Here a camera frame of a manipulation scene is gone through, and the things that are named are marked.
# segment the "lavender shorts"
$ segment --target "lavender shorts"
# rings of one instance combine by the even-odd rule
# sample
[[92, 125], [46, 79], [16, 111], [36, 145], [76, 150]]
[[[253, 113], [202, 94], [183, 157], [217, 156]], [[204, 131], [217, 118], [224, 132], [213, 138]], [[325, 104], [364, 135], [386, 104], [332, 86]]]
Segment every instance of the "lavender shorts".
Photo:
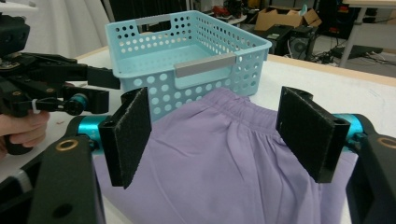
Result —
[[153, 124], [128, 189], [96, 158], [102, 193], [134, 224], [339, 223], [356, 156], [317, 184], [275, 126], [275, 111], [216, 89]]

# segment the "floor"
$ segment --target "floor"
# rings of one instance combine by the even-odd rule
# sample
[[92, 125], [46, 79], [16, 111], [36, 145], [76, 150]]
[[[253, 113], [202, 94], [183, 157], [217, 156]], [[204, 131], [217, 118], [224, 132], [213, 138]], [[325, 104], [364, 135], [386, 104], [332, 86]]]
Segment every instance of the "floor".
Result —
[[[338, 44], [345, 45], [346, 41], [344, 39], [338, 39]], [[337, 41], [334, 37], [329, 37], [326, 35], [320, 35], [316, 41], [313, 49], [313, 54], [318, 54], [324, 51], [329, 51], [333, 47], [337, 45]], [[356, 58], [349, 59], [346, 62], [346, 68], [356, 71], [362, 71], [367, 73], [373, 73], [386, 77], [395, 77], [396, 78], [396, 54], [381, 52], [378, 55], [371, 55], [374, 58], [379, 60], [385, 60], [389, 62], [393, 62], [392, 64], [383, 64], [376, 63], [373, 60], [369, 60], [366, 58]], [[339, 63], [339, 59], [334, 58], [334, 66], [337, 66]]]

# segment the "basket hole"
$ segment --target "basket hole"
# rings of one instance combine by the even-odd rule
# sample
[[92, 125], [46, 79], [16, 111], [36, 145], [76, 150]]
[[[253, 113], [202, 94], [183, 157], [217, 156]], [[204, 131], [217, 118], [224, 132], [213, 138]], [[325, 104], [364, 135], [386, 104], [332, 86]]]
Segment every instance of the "basket hole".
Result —
[[155, 77], [148, 77], [148, 83], [152, 84], [155, 81]]
[[162, 91], [168, 91], [168, 90], [169, 90], [169, 86], [168, 86], [168, 85], [163, 85], [163, 86], [161, 87], [161, 90], [162, 90]]
[[157, 88], [155, 88], [155, 87], [150, 88], [150, 89], [149, 89], [149, 93], [150, 93], [151, 95], [156, 94], [156, 93], [157, 93]]
[[202, 92], [202, 87], [197, 87], [197, 88], [195, 89], [195, 92], [196, 92], [196, 93], [201, 93], [201, 92]]
[[165, 111], [170, 111], [172, 109], [172, 106], [171, 105], [166, 105], [165, 106]]
[[207, 84], [205, 88], [207, 91], [211, 91], [213, 86], [212, 86], [212, 84]]
[[175, 107], [176, 108], [179, 108], [179, 107], [181, 107], [183, 104], [181, 103], [181, 102], [177, 102], [177, 103], [175, 103]]
[[192, 94], [192, 91], [191, 90], [186, 90], [184, 93], [186, 94], [186, 96], [190, 96]]
[[160, 75], [160, 80], [161, 81], [165, 81], [167, 78], [168, 78], [168, 75], [166, 75], [166, 74], [161, 74]]
[[143, 84], [142, 79], [137, 78], [137, 79], [134, 80], [134, 85], [135, 85], [136, 87], [139, 87], [139, 86], [141, 86], [142, 84]]
[[165, 102], [168, 102], [168, 101], [171, 100], [171, 96], [170, 96], [170, 95], [165, 95], [165, 96], [163, 97], [163, 100], [164, 100]]
[[160, 102], [160, 99], [158, 99], [158, 98], [152, 98], [152, 100], [151, 100], [151, 103], [153, 105], [157, 105], [159, 102]]
[[175, 92], [175, 98], [179, 99], [181, 97], [181, 93], [179, 91]]
[[154, 114], [160, 114], [161, 113], [161, 109], [159, 107], [155, 107], [153, 112], [154, 112]]

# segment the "cable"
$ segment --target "cable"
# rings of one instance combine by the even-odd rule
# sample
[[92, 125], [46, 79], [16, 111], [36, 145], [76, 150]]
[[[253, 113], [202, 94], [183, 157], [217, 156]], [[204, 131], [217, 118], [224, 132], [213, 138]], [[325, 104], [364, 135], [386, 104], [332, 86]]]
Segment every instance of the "cable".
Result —
[[371, 57], [371, 56], [365, 56], [364, 58], [373, 60], [373, 61], [378, 62], [378, 63], [396, 66], [396, 62], [391, 62], [391, 61], [386, 61], [386, 60], [380, 60], [380, 59], [373, 58], [373, 57]]
[[288, 40], [288, 50], [289, 50], [289, 55], [290, 55], [290, 57], [293, 58], [293, 55], [291, 54], [291, 50], [290, 50], [290, 43], [289, 43], [289, 40]]
[[374, 51], [372, 51], [371, 54], [380, 57], [383, 61], [386, 61], [386, 59], [384, 58], [384, 56], [382, 56], [382, 55], [380, 55], [380, 54], [378, 54], [378, 53], [375, 53]]

